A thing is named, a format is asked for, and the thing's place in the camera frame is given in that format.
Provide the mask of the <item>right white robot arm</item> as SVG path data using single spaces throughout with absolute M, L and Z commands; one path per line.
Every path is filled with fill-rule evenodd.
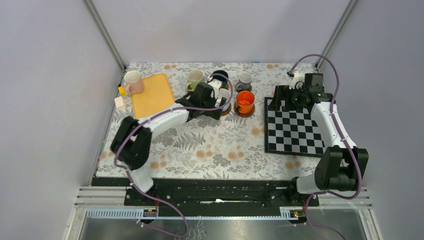
M 359 193 L 369 154 L 358 148 L 348 136 L 335 104 L 336 95 L 327 93 L 321 73 L 307 73 L 296 85 L 277 85 L 268 105 L 271 110 L 308 110 L 317 123 L 325 151 L 314 173 L 297 177 L 295 187 L 287 191 L 287 201 L 293 206 L 301 205 L 307 194 L 354 191 Z

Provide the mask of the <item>light green mug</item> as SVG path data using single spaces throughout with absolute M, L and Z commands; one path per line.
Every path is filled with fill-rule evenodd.
M 199 69 L 191 70 L 188 74 L 188 83 L 186 84 L 186 90 L 193 92 L 198 84 L 205 82 L 205 74 Z

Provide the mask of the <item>orange mug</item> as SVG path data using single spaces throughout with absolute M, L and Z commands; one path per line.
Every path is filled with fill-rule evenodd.
M 235 99 L 235 105 L 242 105 L 241 109 L 239 110 L 241 113 L 248 113 L 251 110 L 252 104 L 254 104 L 254 102 L 254 94 L 247 90 L 240 91 Z

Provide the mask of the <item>yellow tray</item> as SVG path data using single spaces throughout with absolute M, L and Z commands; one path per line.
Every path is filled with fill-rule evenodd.
M 172 88 L 164 73 L 155 74 L 143 79 L 145 89 L 140 94 L 131 94 L 133 116 L 145 118 L 166 110 L 174 102 Z

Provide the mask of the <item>brown wooden coaster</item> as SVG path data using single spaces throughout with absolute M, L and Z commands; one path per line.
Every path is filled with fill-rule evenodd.
M 249 112 L 247 112 L 247 113 L 241 113 L 241 112 L 240 112 L 240 109 L 242 108 L 242 106 L 243 106 L 243 105 L 237 105 L 237 104 L 236 104 L 236 105 L 233 107 L 233 110 L 234 110 L 234 112 L 235 112 L 235 114 L 236 114 L 236 115 L 238 115 L 238 116 L 240 116 L 240 117 L 243 117 L 243 118 L 248 118 L 248 117 L 252 116 L 252 115 L 255 113 L 256 106 L 255 106 L 254 104 L 252 104 L 252 105 L 251 105 L 251 109 L 250 109 L 250 111 L 249 111 Z
M 231 112 L 231 108 L 232 108 L 231 104 L 227 105 L 226 108 L 222 110 L 221 116 L 226 116 L 227 114 L 229 114 Z

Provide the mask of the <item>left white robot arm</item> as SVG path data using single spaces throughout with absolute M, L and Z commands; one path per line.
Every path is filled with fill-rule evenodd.
M 144 206 L 152 204 L 154 181 L 145 166 L 149 159 L 152 140 L 163 132 L 187 123 L 201 115 L 219 120 L 222 111 L 231 101 L 207 83 L 197 85 L 192 93 L 179 98 L 169 108 L 145 118 L 123 119 L 110 150 L 114 164 L 125 170 L 132 186 L 137 189 L 136 199 Z

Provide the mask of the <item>pink white mug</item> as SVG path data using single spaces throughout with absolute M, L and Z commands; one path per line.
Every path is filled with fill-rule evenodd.
M 142 94 L 145 84 L 141 74 L 137 70 L 128 71 L 124 77 L 124 90 L 127 94 Z

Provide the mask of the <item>dark green mug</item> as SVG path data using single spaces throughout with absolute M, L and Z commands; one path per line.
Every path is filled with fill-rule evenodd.
M 219 80 L 222 82 L 228 81 L 229 75 L 224 70 L 215 70 L 211 75 L 212 79 Z

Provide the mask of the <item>grey mug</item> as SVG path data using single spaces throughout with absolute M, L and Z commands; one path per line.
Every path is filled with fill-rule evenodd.
M 238 77 L 238 82 L 235 86 L 237 92 L 251 91 L 252 90 L 252 75 L 247 72 L 243 72 Z

